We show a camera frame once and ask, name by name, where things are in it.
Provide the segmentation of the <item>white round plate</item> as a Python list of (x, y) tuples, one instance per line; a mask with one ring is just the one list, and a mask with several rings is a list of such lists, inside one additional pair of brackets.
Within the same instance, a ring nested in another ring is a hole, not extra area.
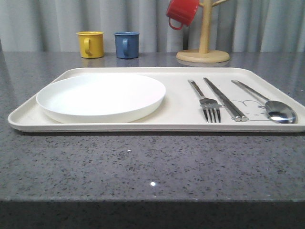
[(163, 83), (147, 76), (93, 73), (51, 83), (36, 101), (61, 123), (126, 123), (154, 112), (165, 94)]

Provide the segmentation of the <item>silver metal fork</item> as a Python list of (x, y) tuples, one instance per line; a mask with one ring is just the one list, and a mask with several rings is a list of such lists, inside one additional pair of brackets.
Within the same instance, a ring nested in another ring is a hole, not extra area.
[(189, 79), (188, 82), (200, 97), (199, 103), (203, 110), (206, 121), (208, 123), (220, 123), (220, 108), (222, 106), (218, 104), (215, 99), (207, 98), (194, 80)]

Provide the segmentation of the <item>silver metal spoon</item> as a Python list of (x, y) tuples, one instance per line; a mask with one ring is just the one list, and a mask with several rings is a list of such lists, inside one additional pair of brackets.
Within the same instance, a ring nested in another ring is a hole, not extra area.
[(281, 124), (295, 124), (297, 121), (297, 114), (296, 112), (287, 104), (282, 103), (276, 100), (270, 100), (269, 98), (265, 97), (261, 93), (257, 92), (256, 90), (252, 89), (248, 85), (244, 84), (238, 80), (231, 80), (234, 84), (238, 85), (242, 89), (253, 93), (263, 100), (265, 100), (265, 110), (268, 119), (281, 123)]

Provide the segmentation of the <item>blue enamel mug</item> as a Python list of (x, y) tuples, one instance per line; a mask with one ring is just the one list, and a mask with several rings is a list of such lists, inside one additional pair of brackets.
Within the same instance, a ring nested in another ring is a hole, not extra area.
[(115, 32), (116, 56), (120, 59), (133, 59), (139, 56), (139, 33), (135, 31)]

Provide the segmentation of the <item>cream rabbit serving tray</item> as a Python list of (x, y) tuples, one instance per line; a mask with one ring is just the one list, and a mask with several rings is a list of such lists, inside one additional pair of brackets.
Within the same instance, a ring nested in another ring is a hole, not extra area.
[[(191, 132), (303, 132), (305, 108), (293, 98), (241, 68), (76, 68), (64, 72), (53, 82), (93, 73), (134, 73), (153, 78), (166, 88), (160, 106), (151, 114), (126, 123), (61, 123), (47, 116), (36, 101), (36, 95), (15, 109), (9, 116), (11, 127), (23, 132), (109, 132), (109, 131), (191, 131)], [(242, 112), (248, 121), (236, 122), (221, 109), (221, 122), (206, 122), (199, 98), (188, 80), (194, 80), (209, 98), (214, 96), (203, 78), (208, 78)], [(260, 101), (235, 85), (239, 80), (268, 98), (286, 103), (298, 116), (295, 124), (280, 124), (266, 117)]]

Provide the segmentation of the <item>wooden mug tree stand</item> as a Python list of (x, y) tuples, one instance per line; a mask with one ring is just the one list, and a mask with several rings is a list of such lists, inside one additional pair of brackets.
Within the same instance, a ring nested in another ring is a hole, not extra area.
[(202, 3), (199, 3), (199, 6), (203, 8), (199, 49), (179, 51), (176, 54), (177, 59), (197, 63), (217, 63), (230, 59), (227, 52), (210, 50), (209, 48), (212, 8), (224, 2), (225, 0), (217, 0), (216, 2), (204, 0)]

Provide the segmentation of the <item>yellow enamel mug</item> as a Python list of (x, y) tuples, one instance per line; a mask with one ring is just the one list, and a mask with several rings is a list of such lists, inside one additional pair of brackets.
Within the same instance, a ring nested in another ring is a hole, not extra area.
[(82, 58), (94, 59), (104, 56), (102, 31), (80, 31), (77, 33)]

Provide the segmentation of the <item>red enamel mug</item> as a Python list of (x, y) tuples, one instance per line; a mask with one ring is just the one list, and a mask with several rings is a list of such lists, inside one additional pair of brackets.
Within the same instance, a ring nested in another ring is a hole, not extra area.
[[(169, 26), (174, 30), (180, 30), (183, 26), (189, 26), (195, 17), (199, 5), (199, 0), (171, 0), (166, 12), (166, 16), (169, 18)], [(180, 26), (173, 26), (171, 20), (179, 22)]]

